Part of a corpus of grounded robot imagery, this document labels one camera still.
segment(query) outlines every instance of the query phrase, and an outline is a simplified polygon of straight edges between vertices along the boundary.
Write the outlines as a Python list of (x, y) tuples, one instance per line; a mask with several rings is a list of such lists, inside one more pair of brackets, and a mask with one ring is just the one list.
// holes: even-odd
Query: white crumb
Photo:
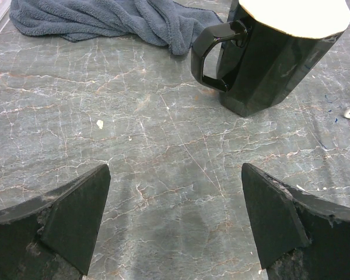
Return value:
[(96, 124), (101, 130), (104, 128), (104, 122), (102, 120), (98, 120)]
[(301, 187), (300, 185), (297, 185), (297, 188), (299, 188), (302, 191), (306, 191), (303, 187)]

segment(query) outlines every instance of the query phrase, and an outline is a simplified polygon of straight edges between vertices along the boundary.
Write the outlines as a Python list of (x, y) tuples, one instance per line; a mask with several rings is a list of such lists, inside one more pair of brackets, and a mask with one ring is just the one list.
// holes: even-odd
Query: debris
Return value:
[(299, 188), (299, 189), (302, 190), (302, 191), (306, 191), (303, 187), (301, 187), (301, 186), (299, 186), (299, 185), (297, 185), (297, 188)]
[(102, 120), (98, 120), (96, 124), (101, 130), (104, 128), (104, 122)]
[(327, 99), (327, 102), (328, 102), (328, 103), (333, 103), (333, 101), (329, 101), (329, 100), (328, 100), (328, 97), (327, 97), (326, 94), (325, 94), (324, 96), (325, 96), (325, 99)]

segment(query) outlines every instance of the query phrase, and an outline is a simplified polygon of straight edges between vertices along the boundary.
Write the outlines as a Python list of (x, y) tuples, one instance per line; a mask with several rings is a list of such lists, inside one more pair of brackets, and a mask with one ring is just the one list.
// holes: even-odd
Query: black plastic part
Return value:
[(270, 280), (350, 280), (350, 208), (287, 185), (251, 164), (243, 191)]
[(110, 185), (107, 165), (0, 211), (0, 280), (87, 275)]
[(194, 41), (191, 53), (191, 72), (200, 84), (227, 92), (228, 84), (223, 79), (214, 79), (204, 75), (204, 63), (210, 51), (219, 43), (233, 40), (242, 47), (247, 39), (247, 30), (240, 22), (230, 22), (205, 28)]

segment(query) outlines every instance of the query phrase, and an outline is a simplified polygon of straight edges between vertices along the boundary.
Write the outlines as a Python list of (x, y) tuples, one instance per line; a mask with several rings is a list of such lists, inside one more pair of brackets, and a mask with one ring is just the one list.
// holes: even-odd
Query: black mug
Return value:
[[(233, 0), (228, 22), (204, 29), (191, 51), (193, 77), (202, 85), (218, 90), (221, 104), (243, 117), (283, 101), (350, 23), (350, 11), (344, 0), (339, 0), (339, 6), (332, 10), (337, 11), (338, 16), (341, 13), (341, 18), (324, 14), (318, 20), (320, 26), (317, 29), (310, 28), (311, 22), (307, 22), (306, 15), (300, 15), (303, 19), (296, 22), (296, 26), (290, 26), (288, 15), (287, 24), (272, 21), (270, 11), (267, 8), (266, 14), (263, 10), (258, 11), (264, 7), (254, 6), (254, 1), (271, 7), (284, 2)], [(280, 10), (276, 16), (280, 13), (284, 15), (285, 11)], [(203, 70), (206, 56), (218, 43), (222, 45), (214, 79), (205, 76)]]

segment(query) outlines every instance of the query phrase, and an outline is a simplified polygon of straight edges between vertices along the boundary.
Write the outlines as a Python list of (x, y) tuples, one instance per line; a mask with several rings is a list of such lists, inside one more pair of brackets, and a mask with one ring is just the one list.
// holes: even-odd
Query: marble countertop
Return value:
[[(223, 19), (230, 6), (181, 3)], [(107, 163), (87, 279), (264, 279), (241, 166), (350, 206), (348, 106), (350, 26), (284, 102), (241, 118), (194, 80), (190, 54), (136, 36), (25, 37), (9, 22), (0, 34), (0, 209)]]

